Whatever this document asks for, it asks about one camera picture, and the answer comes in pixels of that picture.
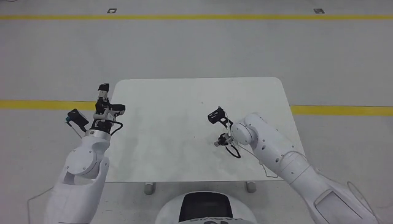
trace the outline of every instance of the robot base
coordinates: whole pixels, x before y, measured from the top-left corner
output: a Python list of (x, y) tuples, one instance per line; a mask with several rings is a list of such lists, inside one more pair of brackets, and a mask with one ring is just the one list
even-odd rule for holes
[(257, 223), (250, 208), (236, 198), (213, 191), (196, 191), (167, 202), (158, 213), (155, 224), (180, 223), (206, 217)]

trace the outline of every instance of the black bracket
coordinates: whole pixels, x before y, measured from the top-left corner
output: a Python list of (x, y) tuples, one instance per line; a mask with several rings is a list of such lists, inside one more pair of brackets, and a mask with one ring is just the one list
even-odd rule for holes
[(217, 110), (210, 113), (208, 115), (208, 120), (212, 124), (220, 122), (226, 128), (228, 128), (228, 123), (229, 123), (229, 128), (231, 128), (233, 124), (232, 121), (227, 118), (227, 116), (225, 115), (225, 111), (221, 107), (218, 107)]

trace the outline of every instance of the robot arm screen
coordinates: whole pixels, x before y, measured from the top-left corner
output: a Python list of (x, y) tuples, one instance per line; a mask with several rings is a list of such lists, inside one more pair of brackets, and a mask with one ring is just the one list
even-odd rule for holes
[[(111, 136), (123, 126), (116, 121), (116, 117), (125, 112), (124, 105), (109, 102), (109, 84), (100, 85), (98, 91), (94, 121), (89, 130), (84, 128), (88, 121), (76, 109), (69, 112), (66, 118), (65, 123), (72, 126), (70, 122), (74, 122), (85, 135), (81, 137), (81, 145), (69, 153), (51, 192), (44, 217), (45, 224), (86, 224), (91, 222), (96, 213), (109, 169), (109, 159), (104, 153), (110, 146)], [(348, 187), (316, 172), (305, 156), (295, 151), (291, 141), (267, 124), (259, 114), (246, 115), (242, 120), (233, 123), (219, 107), (208, 115), (208, 120), (213, 124), (220, 122), (228, 129), (228, 133), (222, 134), (214, 143), (216, 146), (231, 145), (236, 154), (227, 147), (228, 152), (240, 158), (239, 151), (233, 144), (250, 145), (260, 164), (285, 180), (304, 199), (315, 223), (378, 224), (378, 219), (365, 201), (358, 200)], [(115, 124), (119, 127), (111, 132)], [(76, 176), (92, 182), (76, 185)], [(204, 218), (185, 222), (217, 223), (213, 219), (218, 220)], [(226, 218), (220, 223), (249, 222)]]

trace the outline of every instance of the gray floor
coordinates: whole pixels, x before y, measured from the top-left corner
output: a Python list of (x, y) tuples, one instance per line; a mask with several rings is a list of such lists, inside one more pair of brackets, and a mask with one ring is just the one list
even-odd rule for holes
[[(8, 14), (393, 14), (392, 0), (21, 0)], [(393, 21), (2, 21), (0, 99), (91, 101), (122, 79), (256, 77), (282, 80), (290, 104), (393, 106)], [(0, 110), (0, 222), (26, 223), (26, 200), (51, 187), (78, 145), (65, 111)], [(295, 116), (315, 167), (355, 182), (393, 220), (392, 117)], [(152, 223), (169, 199), (216, 190), (246, 203), (260, 223), (312, 223), (284, 182), (105, 186), (93, 223)], [(42, 223), (46, 195), (31, 203)]]

